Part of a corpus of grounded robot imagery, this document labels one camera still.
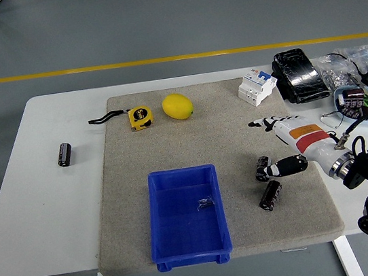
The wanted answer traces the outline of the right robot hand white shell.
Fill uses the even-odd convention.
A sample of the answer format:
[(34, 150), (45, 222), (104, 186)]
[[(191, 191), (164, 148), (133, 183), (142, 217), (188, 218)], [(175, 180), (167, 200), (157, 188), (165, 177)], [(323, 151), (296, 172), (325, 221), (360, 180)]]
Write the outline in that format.
[(273, 131), (307, 161), (317, 162), (329, 177), (339, 177), (342, 167), (352, 159), (349, 149), (336, 149), (335, 140), (303, 116), (267, 117), (250, 122), (248, 126)]

